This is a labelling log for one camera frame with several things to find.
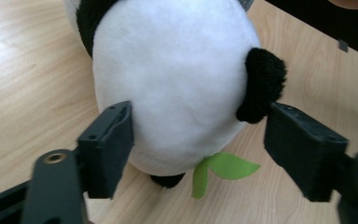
panda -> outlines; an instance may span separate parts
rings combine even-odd
[[[93,59],[100,111],[132,103],[129,162],[176,186],[257,123],[282,95],[284,62],[260,42],[239,0],[64,0]]]

wooden table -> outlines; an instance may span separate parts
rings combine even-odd
[[[351,140],[358,151],[358,52],[256,0],[249,16],[264,48],[286,60],[282,102]],[[98,116],[91,59],[60,0],[0,1],[0,191],[29,179],[34,160],[76,138]],[[309,203],[263,148],[265,122],[248,126],[225,150],[262,165],[242,180],[210,174],[206,196],[191,198],[188,172],[162,189],[127,165],[116,196],[87,200],[95,223],[338,223],[331,203]]]

white plush belly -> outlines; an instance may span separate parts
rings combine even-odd
[[[134,166],[184,173],[243,127],[244,61],[259,45],[250,27],[236,0],[126,0],[108,11],[94,38],[98,105],[132,101]]]

light wood surface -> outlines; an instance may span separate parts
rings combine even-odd
[[[358,52],[256,0],[249,16],[264,48],[286,60],[282,102],[351,140],[358,151]],[[45,152],[75,148],[98,116],[91,59],[70,30],[60,0],[0,1],[0,191],[27,180]],[[309,203],[263,148],[265,121],[225,149],[262,167],[226,181],[210,174],[206,196],[191,198],[188,172],[162,189],[127,165],[116,196],[87,200],[95,223],[338,223],[337,198]]]

green felt leaf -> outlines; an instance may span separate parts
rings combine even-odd
[[[218,152],[207,160],[208,167],[224,179],[240,179],[254,173],[260,165],[226,152]]]
[[[205,159],[196,166],[193,173],[193,198],[200,199],[205,194],[208,184],[208,159]]]

